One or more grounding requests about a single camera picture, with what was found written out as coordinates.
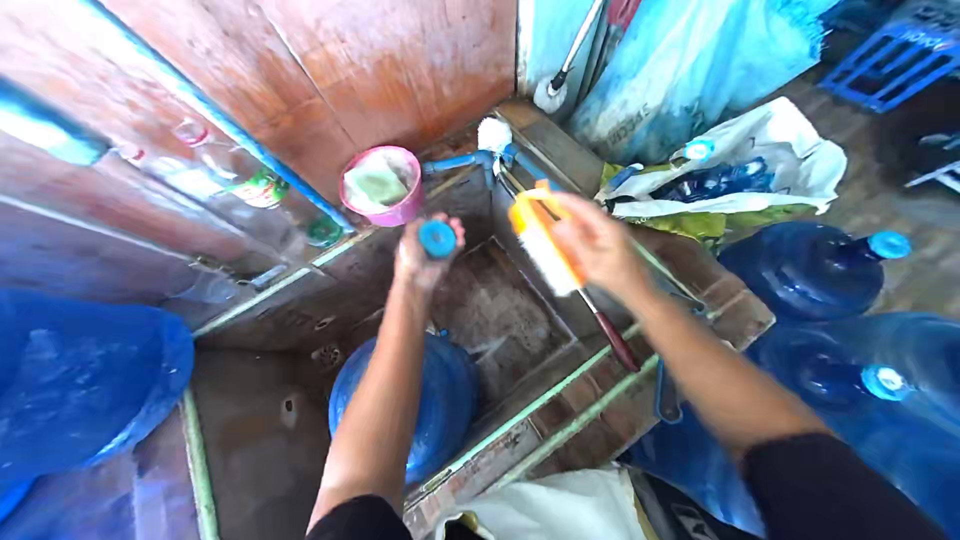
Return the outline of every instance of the white plastic bag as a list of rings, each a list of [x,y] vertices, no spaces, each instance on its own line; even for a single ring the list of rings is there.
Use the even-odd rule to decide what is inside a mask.
[[[787,98],[778,98],[728,120],[695,140],[712,141],[713,154],[707,160],[692,160],[683,166],[665,171],[638,174],[629,178],[616,189],[604,186],[595,199],[600,203],[607,199],[630,195],[637,202],[618,203],[613,209],[617,217],[657,217],[682,212],[734,213],[756,211],[771,206],[807,204],[817,208],[817,213],[827,211],[830,201],[836,199],[836,187],[847,169],[847,156],[837,144],[817,134],[806,117]],[[649,193],[686,174],[729,163],[751,148],[779,146],[788,143],[800,161],[797,174],[778,174],[772,184],[773,193],[732,193],[697,201],[680,203],[651,199]],[[672,159],[683,155],[677,151]]]

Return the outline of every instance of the blue bottle cap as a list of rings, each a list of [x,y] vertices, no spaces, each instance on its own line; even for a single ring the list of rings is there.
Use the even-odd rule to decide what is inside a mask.
[[[684,146],[684,157],[688,160],[707,160],[713,155],[713,150],[712,140],[691,140]]]
[[[899,371],[879,364],[869,365],[860,372],[860,380],[871,394],[890,402],[903,401],[913,392],[913,387]]]
[[[430,258],[447,258],[457,249],[457,234],[445,222],[431,219],[420,226],[420,245]]]
[[[872,252],[883,258],[904,258],[913,251],[910,240],[893,231],[873,233],[867,237],[867,244]]]

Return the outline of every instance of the blue plastic bag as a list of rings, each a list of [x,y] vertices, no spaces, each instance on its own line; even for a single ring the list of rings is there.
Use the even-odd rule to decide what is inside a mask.
[[[170,414],[193,371],[180,318],[0,289],[0,484],[95,463]]]
[[[658,163],[820,60],[837,0],[644,0],[571,133],[604,160]]]

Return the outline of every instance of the blue pipe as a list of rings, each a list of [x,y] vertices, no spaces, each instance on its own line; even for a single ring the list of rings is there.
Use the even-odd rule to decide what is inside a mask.
[[[0,76],[0,130],[67,163],[89,167],[110,149],[107,139]]]
[[[554,182],[550,177],[546,176],[546,173],[543,172],[543,169],[537,166],[536,163],[533,163],[533,161],[526,154],[521,152],[520,147],[517,146],[516,143],[511,142],[510,144],[507,145],[507,147],[503,150],[503,159],[507,162],[516,160],[516,162],[519,163],[521,167],[523,167],[524,169],[527,169],[527,172],[530,173],[530,176],[534,177],[535,181],[536,180],[548,181],[550,183],[550,189],[553,189],[554,191],[566,191],[565,189],[560,187],[556,182]]]
[[[458,156],[448,160],[428,161],[420,166],[424,174],[433,174],[439,171],[448,171],[467,165],[483,166],[484,178],[487,181],[487,188],[493,189],[493,153],[489,150],[477,150],[473,154]]]
[[[163,58],[153,47],[150,46],[142,37],[138,36],[129,26],[120,20],[115,14],[108,10],[99,0],[79,0],[82,5],[90,8],[91,12],[106,22],[113,25],[130,44],[133,45],[136,52],[143,58],[150,61],[162,75],[163,85],[173,92],[177,97],[187,105],[202,114],[213,125],[220,128],[227,136],[235,140],[244,150],[250,152],[252,156],[262,161],[263,164],[273,169],[280,178],[292,185],[297,191],[303,194],[311,203],[330,216],[337,222],[344,231],[352,233],[356,231],[347,218],[335,207],[333,207],[324,197],[300,177],[293,169],[288,167],[269,150],[256,141],[246,130],[240,127],[233,118],[225,111],[220,109],[208,96],[187,79],[174,65]]]

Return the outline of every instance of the blue water jug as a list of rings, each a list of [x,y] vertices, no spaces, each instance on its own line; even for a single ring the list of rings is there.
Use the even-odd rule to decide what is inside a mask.
[[[718,260],[778,319],[827,321],[869,309],[883,286],[880,262],[909,254],[910,242],[899,233],[854,239],[833,227],[791,221],[733,243]]]
[[[477,402],[477,378],[467,351],[445,337],[427,334],[423,347],[423,383],[413,446],[407,457],[407,483],[424,480],[461,449]],[[360,346],[337,375],[327,410],[334,434],[363,377],[376,338]]]
[[[779,322],[747,353],[960,537],[960,323],[909,312]],[[694,415],[655,427],[629,458],[718,519],[763,534],[736,467]]]
[[[173,409],[193,371],[178,316],[0,289],[0,485],[96,463]]]

